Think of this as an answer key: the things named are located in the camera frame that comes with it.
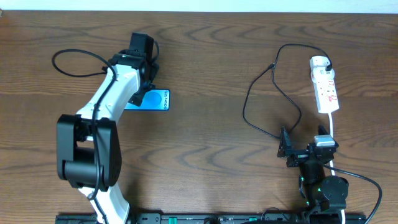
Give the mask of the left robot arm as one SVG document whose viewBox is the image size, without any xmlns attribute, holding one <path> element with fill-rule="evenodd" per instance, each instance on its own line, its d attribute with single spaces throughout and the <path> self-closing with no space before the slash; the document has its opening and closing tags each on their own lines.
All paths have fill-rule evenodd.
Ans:
<svg viewBox="0 0 398 224">
<path fill-rule="evenodd" d="M 118 184 L 122 155 L 117 124 L 127 104 L 140 106 L 145 94 L 155 88 L 159 57 L 154 52 L 159 52 L 159 45 L 152 37 L 133 33 L 128 49 L 102 59 L 106 77 L 92 99 L 76 114 L 59 117 L 58 177 L 78 189 L 95 212 L 57 215 L 56 223 L 136 222 Z"/>
</svg>

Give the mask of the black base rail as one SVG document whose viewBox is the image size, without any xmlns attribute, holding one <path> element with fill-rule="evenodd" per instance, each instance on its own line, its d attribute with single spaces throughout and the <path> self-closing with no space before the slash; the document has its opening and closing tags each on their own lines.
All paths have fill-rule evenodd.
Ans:
<svg viewBox="0 0 398 224">
<path fill-rule="evenodd" d="M 346 214 L 346 222 L 365 223 L 366 216 L 358 214 Z M 100 223 L 97 221 L 96 214 L 90 215 L 57 215 L 56 224 L 89 224 Z M 159 213 L 137 213 L 127 218 L 126 223 L 133 224 L 237 224 L 237 223 L 341 223 L 338 215 L 312 215 L 309 220 L 304 219 L 302 215 L 281 214 L 276 211 L 266 213 L 265 215 L 256 214 L 206 214 L 206 215 L 179 215 Z"/>
</svg>

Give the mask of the white charger plug adapter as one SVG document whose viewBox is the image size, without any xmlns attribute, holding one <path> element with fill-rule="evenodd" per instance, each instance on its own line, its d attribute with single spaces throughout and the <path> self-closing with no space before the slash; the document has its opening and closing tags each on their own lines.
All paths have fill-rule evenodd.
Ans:
<svg viewBox="0 0 398 224">
<path fill-rule="evenodd" d="M 330 65 L 330 60 L 328 57 L 326 56 L 313 56 L 310 59 L 310 68 L 311 70 L 313 70 L 315 67 L 325 67 L 328 68 L 328 66 Z"/>
</svg>

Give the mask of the white power strip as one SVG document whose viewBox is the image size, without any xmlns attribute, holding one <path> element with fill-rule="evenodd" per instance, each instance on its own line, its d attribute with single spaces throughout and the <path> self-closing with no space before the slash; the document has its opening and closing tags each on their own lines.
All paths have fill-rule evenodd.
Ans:
<svg viewBox="0 0 398 224">
<path fill-rule="evenodd" d="M 334 70 L 326 71 L 325 67 L 315 67 L 311 72 L 317 109 L 321 114 L 332 113 L 340 108 L 334 77 Z"/>
</svg>

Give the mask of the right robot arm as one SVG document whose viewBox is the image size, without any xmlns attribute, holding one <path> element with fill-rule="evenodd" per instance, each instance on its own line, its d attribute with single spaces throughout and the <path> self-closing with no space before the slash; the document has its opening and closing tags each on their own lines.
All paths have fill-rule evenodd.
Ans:
<svg viewBox="0 0 398 224">
<path fill-rule="evenodd" d="M 286 166 L 300 170 L 299 191 L 307 201 L 302 213 L 305 223 L 346 223 L 346 198 L 349 183 L 337 175 L 326 175 L 325 166 L 334 159 L 338 143 L 320 125 L 318 134 L 305 149 L 294 149 L 288 131 L 280 129 L 278 157 L 287 159 Z"/>
</svg>

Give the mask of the blue screen smartphone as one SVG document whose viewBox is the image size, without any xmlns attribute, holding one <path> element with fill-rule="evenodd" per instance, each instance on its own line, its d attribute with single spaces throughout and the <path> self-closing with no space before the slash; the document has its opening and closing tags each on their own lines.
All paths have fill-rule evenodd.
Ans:
<svg viewBox="0 0 398 224">
<path fill-rule="evenodd" d="M 145 94 L 140 106 L 128 103 L 125 110 L 168 111 L 170 108 L 170 97 L 171 91 L 169 89 L 151 90 Z"/>
</svg>

